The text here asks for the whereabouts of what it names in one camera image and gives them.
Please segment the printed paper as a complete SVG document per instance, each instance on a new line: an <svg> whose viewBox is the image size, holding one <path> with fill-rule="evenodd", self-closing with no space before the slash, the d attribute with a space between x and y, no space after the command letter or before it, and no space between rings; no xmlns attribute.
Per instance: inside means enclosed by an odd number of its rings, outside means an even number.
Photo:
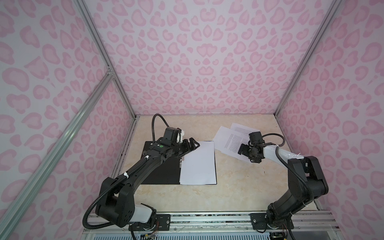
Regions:
<svg viewBox="0 0 384 240"><path fill-rule="evenodd" d="M238 151L241 144L247 145L248 141L248 135L236 132L223 126L219 128L213 139L216 150L220 151L222 154L245 162L250 162L249 158L244 155L239 155Z"/></svg>
<svg viewBox="0 0 384 240"><path fill-rule="evenodd" d="M240 124L237 124L237 123L232 123L231 130L233 130L235 132L238 132L238 133L242 133L242 134L247 135L247 136L249 134L251 134L251 133L259 132L260 131L258 129L253 129L253 128L250 128L250 127L247 127L247 126L244 126L244 125L240 125Z"/></svg>

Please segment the white paper sheet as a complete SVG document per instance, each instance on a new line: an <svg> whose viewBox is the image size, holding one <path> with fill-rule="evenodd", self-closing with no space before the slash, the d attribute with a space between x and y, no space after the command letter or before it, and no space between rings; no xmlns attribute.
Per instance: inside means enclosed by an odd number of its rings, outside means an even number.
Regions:
<svg viewBox="0 0 384 240"><path fill-rule="evenodd" d="M200 146L184 156L182 161L181 185L216 185L215 144L201 141Z"/></svg>

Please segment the red folder black inside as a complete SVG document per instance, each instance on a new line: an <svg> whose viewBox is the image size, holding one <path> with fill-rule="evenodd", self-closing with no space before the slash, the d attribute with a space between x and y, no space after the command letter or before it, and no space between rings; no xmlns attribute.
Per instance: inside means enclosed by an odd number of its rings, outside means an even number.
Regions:
<svg viewBox="0 0 384 240"><path fill-rule="evenodd" d="M180 185L181 159L170 158L156 168L144 181L144 185Z"/></svg>

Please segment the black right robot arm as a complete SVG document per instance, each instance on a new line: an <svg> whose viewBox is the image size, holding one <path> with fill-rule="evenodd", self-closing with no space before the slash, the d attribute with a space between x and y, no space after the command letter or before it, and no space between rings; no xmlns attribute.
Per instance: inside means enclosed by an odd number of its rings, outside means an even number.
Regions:
<svg viewBox="0 0 384 240"><path fill-rule="evenodd" d="M277 145L265 144L241 144L238 154L248 157L252 163L266 158L276 160L288 169L288 190L266 211L265 223L271 229L289 226L294 214L329 191L320 162L314 156L296 155Z"/></svg>

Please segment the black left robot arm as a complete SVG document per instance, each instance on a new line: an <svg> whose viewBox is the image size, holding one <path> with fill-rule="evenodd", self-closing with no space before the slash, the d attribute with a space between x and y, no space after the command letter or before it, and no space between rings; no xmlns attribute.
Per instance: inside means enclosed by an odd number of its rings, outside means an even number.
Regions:
<svg viewBox="0 0 384 240"><path fill-rule="evenodd" d="M147 223L154 209L147 207L149 213L144 220L138 219L139 208L135 205L134 195L142 182L169 158L181 159L198 149L200 144L193 138L181 143L165 142L159 139L149 146L144 155L133 167L116 178L106 178L99 196L86 210L82 224L88 230L109 226L125 227L131 223Z"/></svg>

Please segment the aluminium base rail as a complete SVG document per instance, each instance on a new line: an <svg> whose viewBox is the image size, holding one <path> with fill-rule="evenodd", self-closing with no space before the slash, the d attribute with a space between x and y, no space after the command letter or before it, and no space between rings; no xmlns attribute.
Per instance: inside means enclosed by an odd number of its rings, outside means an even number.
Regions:
<svg viewBox="0 0 384 240"><path fill-rule="evenodd" d="M342 240L341 229L329 211L300 211L292 216L291 228L253 228L251 214L263 212L173 212L167 231L133 231L128 226L84 230L83 240Z"/></svg>

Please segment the right corner aluminium post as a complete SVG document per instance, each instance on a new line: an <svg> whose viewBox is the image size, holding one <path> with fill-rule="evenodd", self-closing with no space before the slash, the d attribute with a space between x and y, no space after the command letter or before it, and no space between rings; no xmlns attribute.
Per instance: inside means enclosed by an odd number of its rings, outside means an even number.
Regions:
<svg viewBox="0 0 384 240"><path fill-rule="evenodd" d="M289 96L294 90L294 87L300 80L305 68L307 67L308 63L310 62L312 56L316 52L320 42L322 41L322 38L326 35L328 29L330 28L331 24L333 23L334 19L339 14L340 9L342 8L345 1L342 0L333 0L331 2L331 5L329 9L327 10L321 24L318 27L318 30L316 31L313 39L311 40L308 49L306 50L300 64L298 65L297 70L295 71L286 91L283 94L283 97L274 113L275 118L281 114L283 111L283 107L288 101Z"/></svg>

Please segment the corner aluminium post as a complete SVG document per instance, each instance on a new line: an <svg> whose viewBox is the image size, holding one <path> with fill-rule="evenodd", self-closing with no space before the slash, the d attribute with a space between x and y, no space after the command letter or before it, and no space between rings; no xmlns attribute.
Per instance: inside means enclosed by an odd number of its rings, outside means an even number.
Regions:
<svg viewBox="0 0 384 240"><path fill-rule="evenodd" d="M118 88L118 92L120 94L120 96L122 97L123 99L123 103L125 104L126 108L128 109L128 112L131 116L132 119L136 119L136 114L133 110L133 107L128 99L128 95L127 93L125 92L124 88L123 88L123 84L113 66L113 63L111 61L111 58L107 52L107 49L105 47L105 44L103 43L102 41L102 38L101 38L101 35L99 33L99 31L97 30L97 27L96 27L96 24L91 16L91 13L88 9L88 6L86 4L85 1L83 0L74 0L74 4L76 5L77 9L78 9L78 12L79 14L81 15L83 21L85 22L85 25L95 43L95 46L106 66L106 68L108 69L108 72L112 75L112 78L113 78L113 81L116 85L116 87Z"/></svg>
<svg viewBox="0 0 384 240"><path fill-rule="evenodd" d="M294 87L300 80L305 68L307 67L308 63L310 62L312 56L316 52L320 42L322 41L322 38L326 35L328 29L330 28L331 24L333 23L334 19L339 14L340 9L342 8L345 1L342 0L333 0L331 2L331 5L329 9L327 10L321 24L318 27L318 30L316 31L313 39L311 40L308 49L306 50L300 64L298 65L297 70L295 71L286 91L283 94L283 97L274 113L275 118L281 114L283 111L283 107L288 101L289 96L294 90Z"/></svg>

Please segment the left corner aluminium post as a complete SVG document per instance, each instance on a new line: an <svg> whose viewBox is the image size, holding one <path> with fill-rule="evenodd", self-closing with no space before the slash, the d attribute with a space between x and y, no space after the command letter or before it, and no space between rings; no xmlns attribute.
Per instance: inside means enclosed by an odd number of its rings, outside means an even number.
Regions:
<svg viewBox="0 0 384 240"><path fill-rule="evenodd" d="M122 97L123 99L123 103L125 104L126 108L128 109L128 112L131 116L132 119L136 119L136 114L133 110L133 107L128 99L128 95L127 93L125 92L124 88L123 88L123 84L113 66L113 63L111 61L111 58L107 52L107 49L105 47L105 44L103 43L102 41L102 38L101 38L101 35L99 33L99 31L97 30L97 27L96 27L96 24L91 16L91 13L88 9L88 6L86 4L85 1L83 0L74 0L74 4L76 5L77 9L78 9L78 12L79 14L81 15L83 21L85 22L85 25L95 43L95 46L106 66L106 68L108 69L108 72L112 75L112 78L113 78L113 81L116 85L116 87L118 88L118 92L120 94L120 96Z"/></svg>

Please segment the diagonal aluminium frame bar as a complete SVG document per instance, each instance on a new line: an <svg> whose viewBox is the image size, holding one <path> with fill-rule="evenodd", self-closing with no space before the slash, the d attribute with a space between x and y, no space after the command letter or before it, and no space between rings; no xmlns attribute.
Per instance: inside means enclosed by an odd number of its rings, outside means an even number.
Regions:
<svg viewBox="0 0 384 240"><path fill-rule="evenodd" d="M24 214L33 203L39 191L53 172L59 160L78 134L95 105L113 80L114 74L107 73L88 97L61 137L56 141L43 162L22 188L1 219L1 239L7 240L17 227Z"/></svg>

